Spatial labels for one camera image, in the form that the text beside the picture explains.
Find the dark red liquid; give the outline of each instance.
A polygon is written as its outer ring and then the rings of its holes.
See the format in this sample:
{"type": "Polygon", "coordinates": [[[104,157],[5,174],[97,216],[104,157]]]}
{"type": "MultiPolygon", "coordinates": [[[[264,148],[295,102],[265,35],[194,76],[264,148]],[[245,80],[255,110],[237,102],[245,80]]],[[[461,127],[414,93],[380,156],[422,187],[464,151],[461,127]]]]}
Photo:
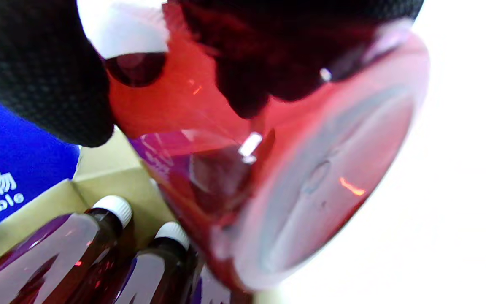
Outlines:
{"type": "Polygon", "coordinates": [[[111,103],[211,271],[259,290],[376,188],[423,101],[429,61],[403,28],[220,3],[164,5],[162,74],[144,88],[112,79],[111,103]]]}
{"type": "Polygon", "coordinates": [[[154,240],[150,248],[118,269],[106,283],[98,304],[184,304],[192,276],[184,248],[172,239],[154,240]]]}
{"type": "Polygon", "coordinates": [[[89,304],[116,261],[112,213],[55,218],[0,258],[0,304],[89,304]]]}

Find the black glove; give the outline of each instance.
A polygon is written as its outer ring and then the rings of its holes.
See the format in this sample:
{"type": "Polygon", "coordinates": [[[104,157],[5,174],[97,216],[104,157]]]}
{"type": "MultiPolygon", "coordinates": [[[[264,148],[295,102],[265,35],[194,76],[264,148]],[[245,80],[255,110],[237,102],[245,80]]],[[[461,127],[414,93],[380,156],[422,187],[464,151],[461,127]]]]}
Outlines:
{"type": "MultiPolygon", "coordinates": [[[[179,2],[210,5],[217,1],[179,2]]],[[[223,0],[219,3],[272,14],[319,11],[331,14],[332,18],[381,22],[400,17],[414,19],[423,0],[309,0],[295,4],[284,0],[223,0]]],[[[0,0],[1,104],[61,140],[96,147],[104,144],[113,131],[108,89],[106,71],[85,37],[75,1],[0,0]]],[[[270,92],[274,90],[275,85],[270,85],[270,92]]],[[[286,98],[294,94],[297,92],[291,92],[286,98]]]]}

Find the cardboard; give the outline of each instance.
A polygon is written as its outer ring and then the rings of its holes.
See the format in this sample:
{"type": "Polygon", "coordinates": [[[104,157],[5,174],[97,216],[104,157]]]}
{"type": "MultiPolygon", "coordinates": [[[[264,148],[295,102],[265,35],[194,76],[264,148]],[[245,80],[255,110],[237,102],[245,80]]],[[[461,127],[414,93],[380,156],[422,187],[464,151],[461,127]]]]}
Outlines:
{"type": "MultiPolygon", "coordinates": [[[[118,130],[95,149],[83,148],[73,180],[64,180],[0,223],[0,256],[56,216],[84,212],[106,195],[119,195],[133,209],[138,248],[146,246],[160,226],[174,217],[156,183],[118,130]]],[[[281,303],[274,292],[255,296],[255,303],[281,303]]]]}

